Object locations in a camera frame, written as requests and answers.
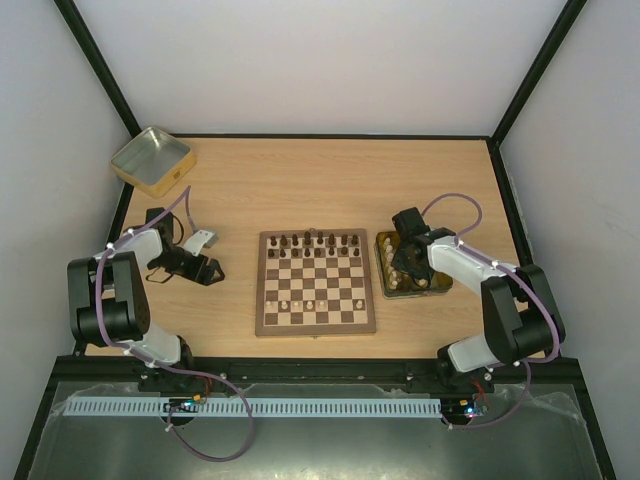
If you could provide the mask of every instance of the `wooden table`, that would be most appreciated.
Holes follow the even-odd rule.
[[[484,141],[183,139],[198,163],[164,198],[135,191],[125,227],[143,223],[147,208],[167,206],[192,185],[197,225],[218,231],[203,253],[227,278],[209,287],[174,277],[145,282],[154,322],[179,334],[197,356],[309,358],[429,358],[438,348],[482,331],[480,298],[460,284],[443,296],[386,300],[373,239],[393,230],[400,210],[463,192],[484,209],[465,240],[517,263]],[[184,206],[174,212],[188,228]],[[448,199],[426,219],[460,230],[475,219],[472,205]],[[365,228],[370,245],[377,333],[365,336],[258,338],[255,295],[258,234],[266,230]],[[120,354],[90,346],[88,355]]]

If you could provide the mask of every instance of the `dark square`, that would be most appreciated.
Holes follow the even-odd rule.
[[[277,313],[267,313],[264,316],[264,324],[265,325],[277,325],[278,324],[278,314]]]
[[[353,323],[353,312],[340,312],[340,317],[342,323]]]

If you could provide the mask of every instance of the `metal tin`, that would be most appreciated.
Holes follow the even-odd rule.
[[[148,127],[111,159],[125,182],[162,197],[196,164],[191,147],[156,127]]]

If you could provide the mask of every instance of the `chessboard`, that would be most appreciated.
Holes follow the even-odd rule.
[[[375,331],[365,230],[260,234],[257,336]]]

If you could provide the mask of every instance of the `chessboard frame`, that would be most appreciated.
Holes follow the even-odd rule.
[[[367,323],[343,323],[343,324],[322,324],[322,325],[300,325],[300,326],[265,326],[265,276],[267,260],[267,241],[269,237],[281,235],[291,237],[296,234],[302,239],[306,231],[317,233],[319,231],[331,232],[336,235],[336,239],[343,234],[358,235],[360,257],[362,258],[362,268],[364,270],[364,303],[367,313]],[[375,311],[373,305],[373,289],[371,287],[371,264],[369,261],[369,243],[367,241],[367,231],[363,228],[338,228],[338,229],[306,229],[306,230],[279,230],[261,232],[258,242],[258,282],[256,292],[256,336],[331,336],[331,335],[353,335],[353,334],[373,334],[376,331]]]

